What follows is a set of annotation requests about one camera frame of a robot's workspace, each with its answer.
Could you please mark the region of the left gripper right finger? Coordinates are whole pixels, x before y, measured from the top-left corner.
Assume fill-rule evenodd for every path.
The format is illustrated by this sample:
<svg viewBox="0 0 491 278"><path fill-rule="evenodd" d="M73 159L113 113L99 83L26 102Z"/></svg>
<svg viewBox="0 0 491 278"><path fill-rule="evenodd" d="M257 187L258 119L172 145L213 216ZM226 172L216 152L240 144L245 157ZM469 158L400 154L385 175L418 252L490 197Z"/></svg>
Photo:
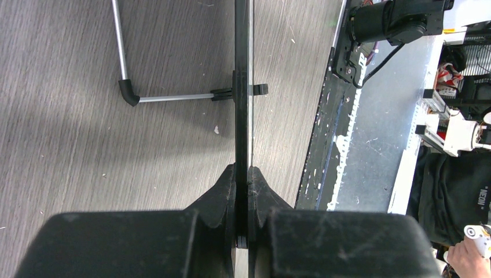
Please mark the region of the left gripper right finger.
<svg viewBox="0 0 491 278"><path fill-rule="evenodd" d="M295 210L248 171L250 277L439 277L430 242L409 216Z"/></svg>

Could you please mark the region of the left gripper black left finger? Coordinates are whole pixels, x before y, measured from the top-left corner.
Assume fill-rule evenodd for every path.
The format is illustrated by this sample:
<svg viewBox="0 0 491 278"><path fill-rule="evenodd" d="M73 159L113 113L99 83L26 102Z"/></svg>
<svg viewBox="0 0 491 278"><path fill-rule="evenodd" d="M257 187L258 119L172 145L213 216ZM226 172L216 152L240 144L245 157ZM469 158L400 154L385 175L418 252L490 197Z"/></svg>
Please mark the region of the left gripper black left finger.
<svg viewBox="0 0 491 278"><path fill-rule="evenodd" d="M230 164L183 210L54 215L16 277L233 277L234 178Z"/></svg>

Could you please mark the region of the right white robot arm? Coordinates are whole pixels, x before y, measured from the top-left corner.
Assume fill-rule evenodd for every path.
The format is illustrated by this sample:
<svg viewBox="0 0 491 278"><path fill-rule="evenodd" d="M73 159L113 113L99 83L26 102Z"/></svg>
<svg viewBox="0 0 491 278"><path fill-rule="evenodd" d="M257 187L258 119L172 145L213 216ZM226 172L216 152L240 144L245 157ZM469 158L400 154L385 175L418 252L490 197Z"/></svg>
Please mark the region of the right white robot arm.
<svg viewBox="0 0 491 278"><path fill-rule="evenodd" d="M350 9L347 33L358 44L407 44L490 20L490 1L381 1Z"/></svg>

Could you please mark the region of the person hand with controller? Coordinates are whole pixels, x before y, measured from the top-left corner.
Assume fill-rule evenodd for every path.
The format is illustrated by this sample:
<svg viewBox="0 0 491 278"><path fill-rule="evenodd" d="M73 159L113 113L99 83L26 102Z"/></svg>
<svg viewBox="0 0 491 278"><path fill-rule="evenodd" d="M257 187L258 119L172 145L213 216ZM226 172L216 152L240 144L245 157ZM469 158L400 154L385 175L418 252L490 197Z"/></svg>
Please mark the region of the person hand with controller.
<svg viewBox="0 0 491 278"><path fill-rule="evenodd" d="M447 261L461 278L490 278L489 258L483 258L468 237L449 247Z"/></svg>

